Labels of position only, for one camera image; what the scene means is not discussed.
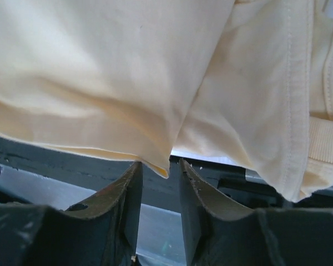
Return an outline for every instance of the dark gray surface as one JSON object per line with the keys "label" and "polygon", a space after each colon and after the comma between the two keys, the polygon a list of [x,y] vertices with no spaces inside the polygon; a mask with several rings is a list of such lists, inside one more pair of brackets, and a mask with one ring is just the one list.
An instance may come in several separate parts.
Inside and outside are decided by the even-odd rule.
{"label": "dark gray surface", "polygon": [[[171,157],[170,177],[164,179],[146,166],[143,167],[144,204],[180,212],[179,201],[179,159]],[[227,166],[188,160],[211,185],[217,186],[218,179],[225,174]],[[78,156],[40,147],[9,141],[0,137],[0,163],[54,178],[77,186],[101,190],[132,164],[132,162],[107,161],[98,158]]]}

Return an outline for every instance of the cloth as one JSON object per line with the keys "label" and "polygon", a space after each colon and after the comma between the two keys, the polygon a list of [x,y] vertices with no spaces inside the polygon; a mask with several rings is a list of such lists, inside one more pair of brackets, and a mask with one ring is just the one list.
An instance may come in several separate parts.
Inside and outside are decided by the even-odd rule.
{"label": "cloth", "polygon": [[161,176],[227,156],[287,200],[333,185],[324,0],[0,0],[0,136]]}

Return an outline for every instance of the stitched seam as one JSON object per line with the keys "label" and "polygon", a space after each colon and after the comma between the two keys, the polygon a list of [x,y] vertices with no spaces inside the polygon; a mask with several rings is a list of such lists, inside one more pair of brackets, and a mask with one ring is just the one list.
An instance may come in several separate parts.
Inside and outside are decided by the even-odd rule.
{"label": "stitched seam", "polygon": [[291,9],[290,9],[290,3],[289,0],[286,1],[287,3],[287,19],[286,19],[286,25],[287,25],[287,64],[286,64],[286,104],[287,104],[287,121],[286,121],[286,127],[287,127],[287,142],[289,143],[289,151],[287,153],[286,157],[286,163],[285,163],[285,173],[281,180],[281,191],[283,192],[286,184],[287,184],[287,175],[289,173],[289,164],[290,164],[290,158],[291,158],[291,149],[292,149],[292,134],[291,134],[291,97],[290,97],[290,76],[291,76]]}
{"label": "stitched seam", "polygon": [[331,101],[331,90],[330,90],[330,79],[332,76],[332,65],[333,65],[333,44],[329,51],[329,61],[327,63],[325,69],[325,84],[324,84],[324,91],[325,91],[325,103],[327,107],[327,113],[330,120],[333,120],[333,113],[332,113],[332,101]]}
{"label": "stitched seam", "polygon": [[[306,96],[306,108],[307,108],[307,112],[302,112],[302,125],[305,124],[306,121],[306,116],[309,115],[309,84],[310,84],[310,59],[311,59],[311,54],[309,54],[309,49],[310,49],[310,45],[312,43],[312,40],[310,39],[310,37],[312,36],[312,29],[310,28],[310,1],[307,1],[307,5],[306,5],[306,58],[305,58],[305,96]],[[307,138],[309,137],[309,124],[307,127]],[[307,169],[307,164],[308,164],[308,155],[310,153],[310,141],[307,142],[307,148],[306,148],[306,158],[305,158],[305,162],[302,164],[302,178],[300,178],[297,182],[297,186],[296,186],[296,190],[294,191],[294,194],[292,197],[294,197],[297,193],[298,190],[300,190],[301,184],[303,182],[303,176],[304,173],[306,172]]]}
{"label": "stitched seam", "polygon": [[331,165],[333,165],[333,161],[330,161],[330,160],[323,160],[321,158],[318,158],[318,157],[312,157],[312,156],[309,156],[309,158],[313,159],[313,160],[316,160],[316,161],[319,161],[319,162],[325,162],[325,163],[329,163]]}
{"label": "stitched seam", "polygon": [[311,158],[311,157],[310,157],[310,159],[311,160],[308,161],[309,165],[318,165],[320,163],[321,165],[323,165],[323,167],[331,168],[333,166],[333,163],[321,161],[321,160],[318,160],[318,159],[315,159],[315,158]]}
{"label": "stitched seam", "polygon": [[309,166],[319,167],[319,168],[325,170],[327,173],[333,173],[333,167],[331,167],[331,166],[318,164],[318,163],[315,163],[315,162],[310,162]]}

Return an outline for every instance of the cream t-shirt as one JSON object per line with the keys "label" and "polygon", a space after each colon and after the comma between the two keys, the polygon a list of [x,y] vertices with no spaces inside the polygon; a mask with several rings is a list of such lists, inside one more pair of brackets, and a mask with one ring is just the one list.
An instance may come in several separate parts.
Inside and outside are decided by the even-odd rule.
{"label": "cream t-shirt", "polygon": [[333,185],[324,0],[0,0],[0,136],[160,175],[227,156],[287,200]]}

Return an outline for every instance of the garment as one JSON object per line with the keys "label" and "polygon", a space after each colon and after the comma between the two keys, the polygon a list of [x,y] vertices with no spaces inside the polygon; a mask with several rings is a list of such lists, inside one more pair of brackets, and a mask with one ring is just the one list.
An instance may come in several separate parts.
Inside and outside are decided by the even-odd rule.
{"label": "garment", "polygon": [[164,177],[227,156],[299,201],[333,185],[324,2],[0,1],[0,136]]}

